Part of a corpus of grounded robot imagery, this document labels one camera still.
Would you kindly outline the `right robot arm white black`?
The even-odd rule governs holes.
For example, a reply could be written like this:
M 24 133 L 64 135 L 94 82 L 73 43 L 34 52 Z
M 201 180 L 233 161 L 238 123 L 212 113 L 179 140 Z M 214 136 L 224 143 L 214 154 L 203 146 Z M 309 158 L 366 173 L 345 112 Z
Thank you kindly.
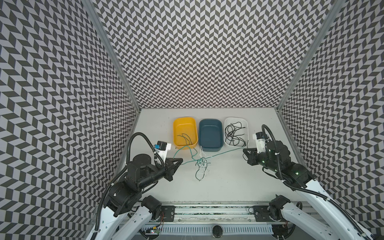
M 261 166 L 273 172 L 287 188 L 298 193 L 322 217 L 315 219 L 294 205 L 288 198 L 279 195 L 269 203 L 269 218 L 274 222 L 287 221 L 299 227 L 316 240 L 382 240 L 358 223 L 321 186 L 314 175 L 303 165 L 294 163 L 290 151 L 277 141 L 267 125 L 254 136 L 256 148 L 244 149 L 243 153 L 251 166 Z

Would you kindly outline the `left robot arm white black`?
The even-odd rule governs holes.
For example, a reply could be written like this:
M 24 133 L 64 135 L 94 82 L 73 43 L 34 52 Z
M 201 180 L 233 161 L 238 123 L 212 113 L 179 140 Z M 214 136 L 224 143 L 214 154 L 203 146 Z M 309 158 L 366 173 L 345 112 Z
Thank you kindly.
M 135 137 L 141 136 L 153 156 L 139 154 L 131 157 Z M 155 240 L 168 220 L 162 211 L 162 202 L 153 196 L 143 197 L 159 180 L 171 182 L 183 163 L 182 158 L 169 158 L 172 145 L 158 141 L 152 144 L 143 133 L 134 133 L 128 140 L 126 164 L 108 183 L 96 211 L 93 229 L 87 240 L 131 240 L 141 234 L 146 240 Z

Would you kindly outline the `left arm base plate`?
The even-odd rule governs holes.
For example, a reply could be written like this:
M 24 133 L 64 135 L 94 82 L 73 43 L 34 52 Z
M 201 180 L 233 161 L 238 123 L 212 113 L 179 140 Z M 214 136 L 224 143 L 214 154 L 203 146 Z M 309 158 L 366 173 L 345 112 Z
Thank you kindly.
M 173 205 L 161 206 L 158 221 L 162 221 L 165 223 L 173 222 L 175 219 L 175 212 L 176 212 L 176 206 L 173 206 Z

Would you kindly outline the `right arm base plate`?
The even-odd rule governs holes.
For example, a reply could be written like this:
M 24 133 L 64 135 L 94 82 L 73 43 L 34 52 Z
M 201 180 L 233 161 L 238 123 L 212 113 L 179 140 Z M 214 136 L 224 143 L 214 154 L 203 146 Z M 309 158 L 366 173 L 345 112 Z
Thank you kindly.
M 253 215 L 256 222 L 273 222 L 270 218 L 269 206 L 266 205 L 257 205 L 252 206 Z

